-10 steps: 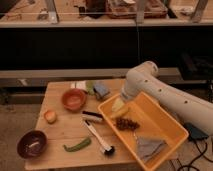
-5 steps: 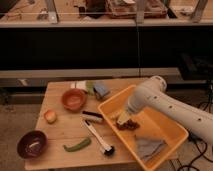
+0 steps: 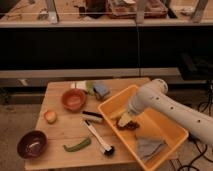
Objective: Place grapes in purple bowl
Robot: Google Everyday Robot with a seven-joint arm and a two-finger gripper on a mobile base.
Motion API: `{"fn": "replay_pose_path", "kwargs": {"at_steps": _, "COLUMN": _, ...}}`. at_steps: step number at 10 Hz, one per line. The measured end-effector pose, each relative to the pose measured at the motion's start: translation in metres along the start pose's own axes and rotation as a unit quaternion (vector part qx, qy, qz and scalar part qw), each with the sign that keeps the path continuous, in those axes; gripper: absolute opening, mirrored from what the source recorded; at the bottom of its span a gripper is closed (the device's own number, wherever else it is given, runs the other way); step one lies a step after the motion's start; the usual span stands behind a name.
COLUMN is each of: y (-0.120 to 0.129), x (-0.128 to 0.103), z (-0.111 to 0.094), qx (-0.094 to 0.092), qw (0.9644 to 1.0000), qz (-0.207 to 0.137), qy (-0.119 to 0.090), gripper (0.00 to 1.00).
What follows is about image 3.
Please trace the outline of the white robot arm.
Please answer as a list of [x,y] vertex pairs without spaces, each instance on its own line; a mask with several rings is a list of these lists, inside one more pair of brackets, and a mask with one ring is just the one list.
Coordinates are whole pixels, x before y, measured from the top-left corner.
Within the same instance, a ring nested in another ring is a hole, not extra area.
[[128,99],[126,111],[134,116],[150,107],[213,147],[213,118],[171,99],[167,92],[168,85],[163,79],[153,79],[139,87]]

